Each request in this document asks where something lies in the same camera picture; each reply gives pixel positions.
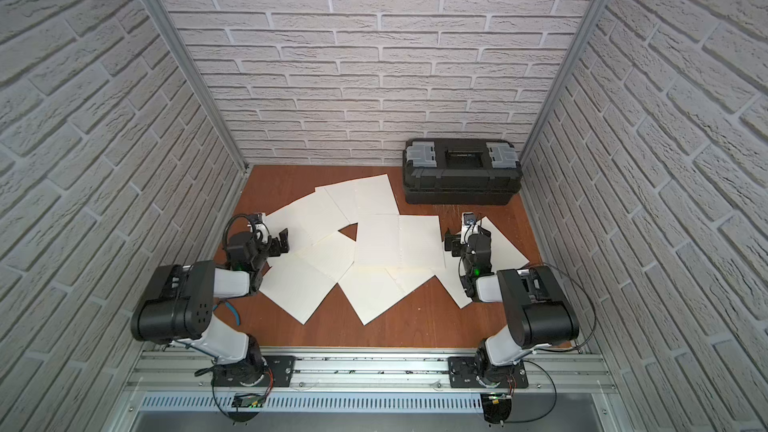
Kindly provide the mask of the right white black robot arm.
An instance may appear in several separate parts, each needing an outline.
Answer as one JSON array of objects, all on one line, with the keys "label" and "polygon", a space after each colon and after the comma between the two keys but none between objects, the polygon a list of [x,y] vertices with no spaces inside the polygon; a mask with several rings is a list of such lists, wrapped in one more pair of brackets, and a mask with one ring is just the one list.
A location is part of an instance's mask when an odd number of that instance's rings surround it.
[{"label": "right white black robot arm", "polygon": [[486,387],[511,379],[533,351],[574,340],[580,333],[576,313],[549,267],[494,271],[491,245],[491,233],[481,227],[444,237],[445,250],[459,260],[457,276],[465,295],[504,308],[506,325],[480,343],[472,365]]}]

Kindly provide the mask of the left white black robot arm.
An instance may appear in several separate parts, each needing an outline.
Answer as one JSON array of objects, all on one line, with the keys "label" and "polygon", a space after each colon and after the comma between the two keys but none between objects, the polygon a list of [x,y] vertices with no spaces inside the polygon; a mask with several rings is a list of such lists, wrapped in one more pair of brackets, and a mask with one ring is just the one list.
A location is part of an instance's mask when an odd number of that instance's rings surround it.
[{"label": "left white black robot arm", "polygon": [[212,260],[157,267],[133,313],[133,337],[205,355],[212,364],[195,375],[209,374],[215,387],[288,386],[295,359],[265,357],[253,336],[235,330],[214,312],[221,303],[256,295],[267,259],[290,250],[288,230],[275,238],[262,237],[265,231],[258,226],[229,238],[228,268]]}]

